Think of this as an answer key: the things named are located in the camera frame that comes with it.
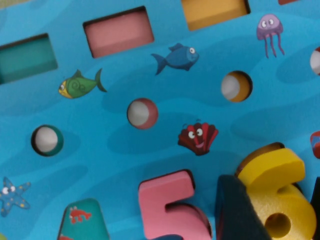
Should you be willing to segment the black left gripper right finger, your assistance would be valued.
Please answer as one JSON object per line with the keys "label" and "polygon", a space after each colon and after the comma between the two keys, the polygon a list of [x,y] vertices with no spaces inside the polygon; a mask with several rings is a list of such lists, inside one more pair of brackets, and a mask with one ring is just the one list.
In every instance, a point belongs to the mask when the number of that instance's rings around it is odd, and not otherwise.
{"label": "black left gripper right finger", "polygon": [[320,177],[319,176],[315,180],[310,203],[314,208],[320,207]]}

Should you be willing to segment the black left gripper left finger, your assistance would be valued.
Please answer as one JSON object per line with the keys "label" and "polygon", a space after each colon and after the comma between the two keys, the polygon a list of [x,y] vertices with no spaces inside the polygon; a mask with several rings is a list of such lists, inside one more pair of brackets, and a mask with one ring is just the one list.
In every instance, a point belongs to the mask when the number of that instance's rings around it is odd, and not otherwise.
{"label": "black left gripper left finger", "polygon": [[244,184],[234,175],[221,175],[216,190],[217,240],[270,240]]}

